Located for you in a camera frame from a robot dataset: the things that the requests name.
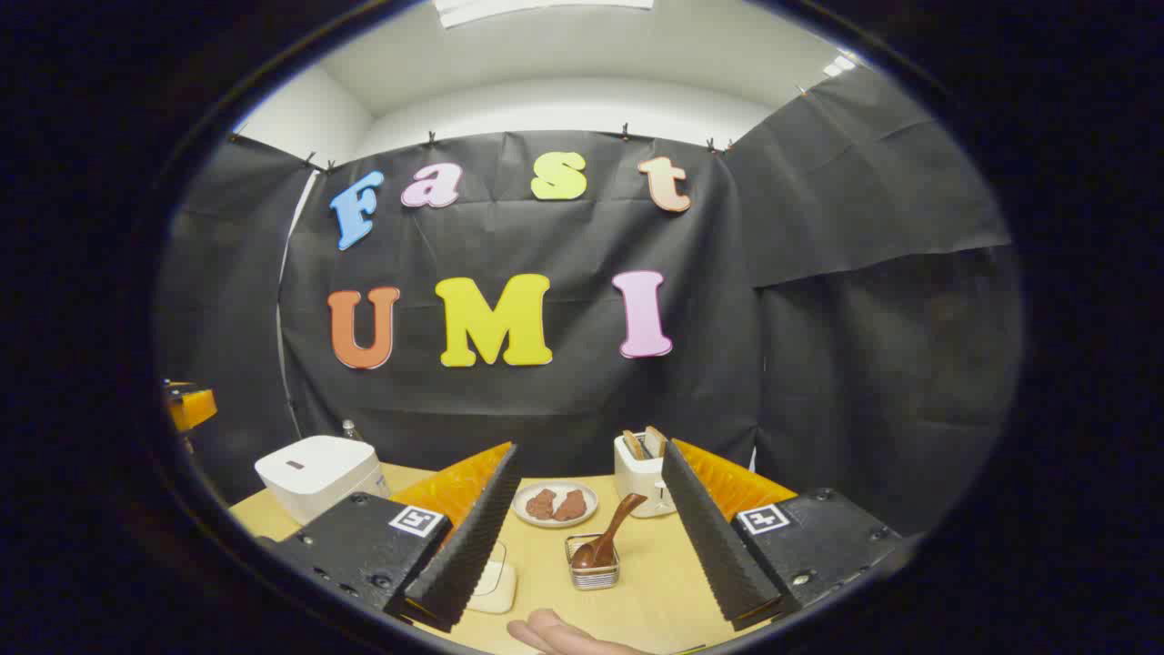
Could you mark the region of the wire chopstick holder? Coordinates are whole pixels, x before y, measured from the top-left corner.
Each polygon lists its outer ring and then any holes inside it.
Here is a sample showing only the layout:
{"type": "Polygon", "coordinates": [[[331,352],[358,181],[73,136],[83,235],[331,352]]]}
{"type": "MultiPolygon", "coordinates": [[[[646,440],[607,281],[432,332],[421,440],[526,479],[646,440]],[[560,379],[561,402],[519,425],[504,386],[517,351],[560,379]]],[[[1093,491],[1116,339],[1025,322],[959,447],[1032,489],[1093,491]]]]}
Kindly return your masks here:
{"type": "Polygon", "coordinates": [[[620,578],[620,558],[615,544],[610,546],[611,562],[606,567],[582,569],[574,565],[573,560],[579,548],[598,537],[599,534],[594,532],[594,534],[569,535],[565,539],[566,564],[573,586],[579,591],[610,589],[616,586],[620,578]]]}

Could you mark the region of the white round plate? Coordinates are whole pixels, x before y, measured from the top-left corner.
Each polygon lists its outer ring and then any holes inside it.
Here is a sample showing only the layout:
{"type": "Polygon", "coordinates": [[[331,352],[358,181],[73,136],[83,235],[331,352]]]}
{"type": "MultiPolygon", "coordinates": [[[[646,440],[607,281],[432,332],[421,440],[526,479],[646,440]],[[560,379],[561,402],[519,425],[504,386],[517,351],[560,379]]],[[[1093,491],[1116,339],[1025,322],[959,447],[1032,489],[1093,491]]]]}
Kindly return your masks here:
{"type": "Polygon", "coordinates": [[[585,522],[587,519],[590,519],[596,513],[596,510],[598,510],[598,505],[599,505],[598,497],[591,487],[587,487],[583,484],[579,484],[579,482],[549,480],[549,482],[533,482],[533,484],[519,489],[517,494],[514,494],[512,501],[512,511],[517,518],[521,519],[521,521],[526,522],[527,525],[533,525],[547,529],[565,529],[585,522]],[[555,519],[533,519],[528,517],[527,510],[525,510],[528,498],[531,498],[532,494],[537,494],[541,489],[552,489],[553,492],[558,494],[556,501],[554,501],[554,506],[556,506],[556,510],[558,505],[560,505],[561,501],[565,501],[565,496],[570,490],[581,489],[582,492],[585,493],[585,499],[587,499],[585,517],[581,519],[575,519],[575,521],[572,522],[558,522],[555,519]]]}

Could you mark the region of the black backdrop cloth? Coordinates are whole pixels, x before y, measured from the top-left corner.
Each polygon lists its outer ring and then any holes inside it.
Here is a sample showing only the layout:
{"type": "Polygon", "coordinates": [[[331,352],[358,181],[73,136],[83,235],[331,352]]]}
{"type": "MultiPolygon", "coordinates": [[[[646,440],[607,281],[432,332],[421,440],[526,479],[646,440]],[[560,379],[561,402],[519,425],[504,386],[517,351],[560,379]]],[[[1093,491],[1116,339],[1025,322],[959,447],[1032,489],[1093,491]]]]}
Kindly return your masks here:
{"type": "Polygon", "coordinates": [[[342,419],[386,463],[512,442],[545,478],[610,474],[651,423],[914,534],[971,485],[1021,359],[998,199],[864,69],[723,155],[494,133],[311,176],[223,144],[169,236],[161,373],[215,393],[196,461],[228,503],[342,419]]]}

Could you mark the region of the white toaster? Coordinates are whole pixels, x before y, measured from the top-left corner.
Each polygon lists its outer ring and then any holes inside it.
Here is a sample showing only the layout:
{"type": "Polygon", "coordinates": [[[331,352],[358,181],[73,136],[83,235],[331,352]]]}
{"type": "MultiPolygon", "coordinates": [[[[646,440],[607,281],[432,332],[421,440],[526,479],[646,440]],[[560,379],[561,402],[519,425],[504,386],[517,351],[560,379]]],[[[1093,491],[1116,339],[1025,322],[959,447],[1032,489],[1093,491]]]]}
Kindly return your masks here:
{"type": "MultiPolygon", "coordinates": [[[[644,430],[637,432],[637,439],[643,442],[644,430]]],[[[661,458],[633,460],[629,456],[627,444],[623,437],[613,439],[613,476],[619,497],[629,493],[645,494],[647,501],[641,503],[631,515],[638,519],[665,517],[677,511],[669,487],[662,477],[663,456],[661,458]]]]}

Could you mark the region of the brown wooden spoon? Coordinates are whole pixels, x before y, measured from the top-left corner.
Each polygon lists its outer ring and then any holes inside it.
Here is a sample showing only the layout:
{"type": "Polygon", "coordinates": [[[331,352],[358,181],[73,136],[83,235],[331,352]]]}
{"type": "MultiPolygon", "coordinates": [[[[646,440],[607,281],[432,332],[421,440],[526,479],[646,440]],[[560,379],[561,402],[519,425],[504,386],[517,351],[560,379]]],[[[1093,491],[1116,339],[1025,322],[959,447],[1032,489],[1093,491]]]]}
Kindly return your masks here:
{"type": "Polygon", "coordinates": [[[645,494],[629,493],[622,498],[613,513],[613,518],[608,522],[606,531],[603,531],[598,537],[579,546],[577,551],[574,551],[570,556],[570,568],[577,569],[577,571],[594,571],[594,569],[611,567],[615,558],[613,540],[617,531],[619,531],[629,514],[644,501],[647,501],[645,494]]]}

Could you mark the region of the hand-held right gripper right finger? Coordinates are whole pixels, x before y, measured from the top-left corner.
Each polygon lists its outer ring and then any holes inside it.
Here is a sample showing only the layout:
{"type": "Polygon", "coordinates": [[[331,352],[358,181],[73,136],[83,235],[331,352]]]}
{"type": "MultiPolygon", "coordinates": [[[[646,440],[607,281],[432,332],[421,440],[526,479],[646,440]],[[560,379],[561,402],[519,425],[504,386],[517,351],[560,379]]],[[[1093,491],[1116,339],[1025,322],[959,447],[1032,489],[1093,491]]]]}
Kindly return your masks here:
{"type": "Polygon", "coordinates": [[[662,478],[736,631],[825,600],[901,540],[839,490],[797,494],[680,439],[663,448],[662,478]]]}

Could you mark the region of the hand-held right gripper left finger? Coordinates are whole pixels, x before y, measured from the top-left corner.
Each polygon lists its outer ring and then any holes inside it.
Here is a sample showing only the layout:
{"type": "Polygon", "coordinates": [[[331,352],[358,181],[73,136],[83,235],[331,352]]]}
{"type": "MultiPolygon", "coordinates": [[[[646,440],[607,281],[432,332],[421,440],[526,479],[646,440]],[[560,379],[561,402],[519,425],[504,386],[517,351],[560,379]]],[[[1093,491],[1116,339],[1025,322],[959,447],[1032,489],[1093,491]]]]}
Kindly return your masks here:
{"type": "Polygon", "coordinates": [[[338,597],[452,631],[463,615],[520,480],[502,443],[383,499],[357,490],[286,539],[262,544],[338,597]]]}

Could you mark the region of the white rice cooker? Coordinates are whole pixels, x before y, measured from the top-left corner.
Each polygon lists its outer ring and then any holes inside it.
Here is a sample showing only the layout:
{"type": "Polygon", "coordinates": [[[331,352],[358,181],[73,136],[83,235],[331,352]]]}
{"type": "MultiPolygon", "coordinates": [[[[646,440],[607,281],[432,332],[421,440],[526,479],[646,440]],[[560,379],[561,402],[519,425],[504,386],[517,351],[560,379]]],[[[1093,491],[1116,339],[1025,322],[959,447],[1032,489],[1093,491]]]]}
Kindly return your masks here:
{"type": "Polygon", "coordinates": [[[372,444],[349,437],[303,437],[255,461],[254,469],[298,525],[308,525],[353,493],[390,497],[372,444]]]}

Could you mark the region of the cream rounded block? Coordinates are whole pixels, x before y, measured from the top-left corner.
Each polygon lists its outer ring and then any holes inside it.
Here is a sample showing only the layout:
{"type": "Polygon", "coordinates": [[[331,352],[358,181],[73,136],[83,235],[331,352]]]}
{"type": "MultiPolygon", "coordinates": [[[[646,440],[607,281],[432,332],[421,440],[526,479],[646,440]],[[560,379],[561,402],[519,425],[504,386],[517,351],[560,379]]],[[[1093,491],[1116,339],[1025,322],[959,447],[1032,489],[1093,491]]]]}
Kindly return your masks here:
{"type": "Polygon", "coordinates": [[[513,606],[517,585],[518,574],[513,565],[502,560],[488,560],[467,610],[487,614],[506,614],[513,606]]]}

